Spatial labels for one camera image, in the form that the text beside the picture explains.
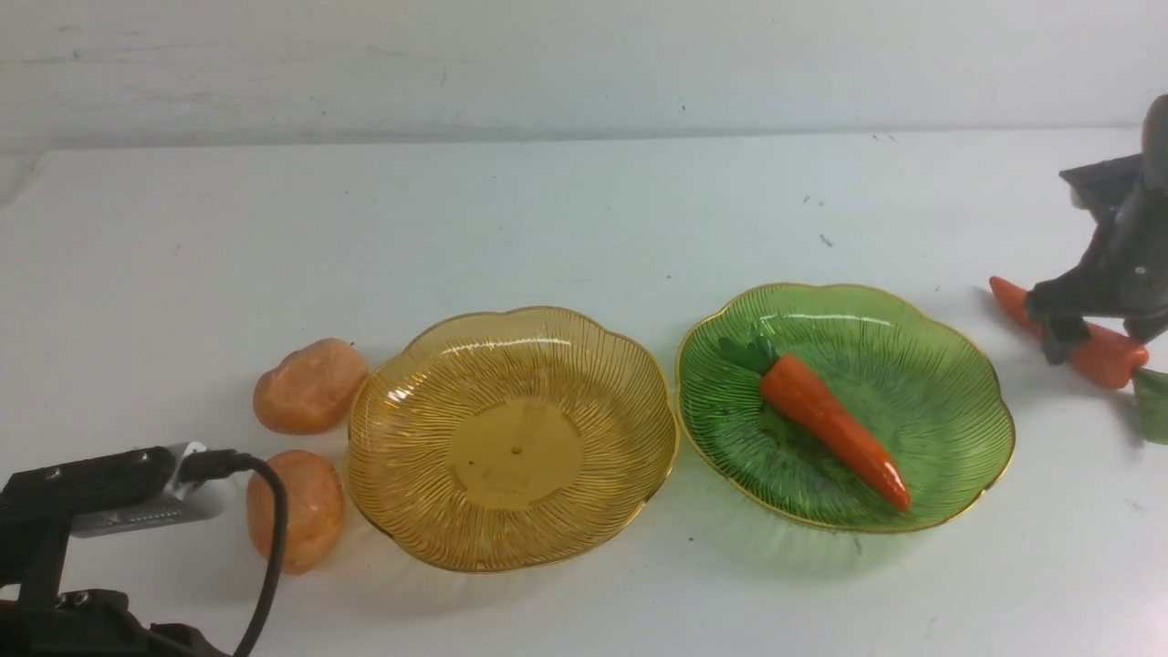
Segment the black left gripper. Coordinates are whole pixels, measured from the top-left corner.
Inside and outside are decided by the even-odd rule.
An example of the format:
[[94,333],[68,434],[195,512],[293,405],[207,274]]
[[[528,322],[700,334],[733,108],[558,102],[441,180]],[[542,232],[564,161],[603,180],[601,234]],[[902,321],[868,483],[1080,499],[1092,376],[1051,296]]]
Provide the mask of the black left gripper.
[[109,454],[13,473],[4,486],[5,656],[221,656],[195,628],[142,625],[128,595],[109,589],[61,593],[74,524],[84,516],[162,502],[181,456],[166,447]]

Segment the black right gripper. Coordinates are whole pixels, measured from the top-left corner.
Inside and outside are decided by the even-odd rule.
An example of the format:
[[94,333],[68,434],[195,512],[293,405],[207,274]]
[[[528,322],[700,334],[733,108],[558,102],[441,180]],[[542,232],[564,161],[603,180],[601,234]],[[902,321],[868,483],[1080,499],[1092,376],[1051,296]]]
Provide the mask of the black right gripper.
[[1094,219],[1082,260],[1026,296],[1026,312],[1042,328],[1047,364],[1068,364],[1091,340],[1089,318],[1118,318],[1122,331],[1148,344],[1168,328],[1167,97],[1143,116],[1142,148],[1110,161],[1059,172],[1077,207]]

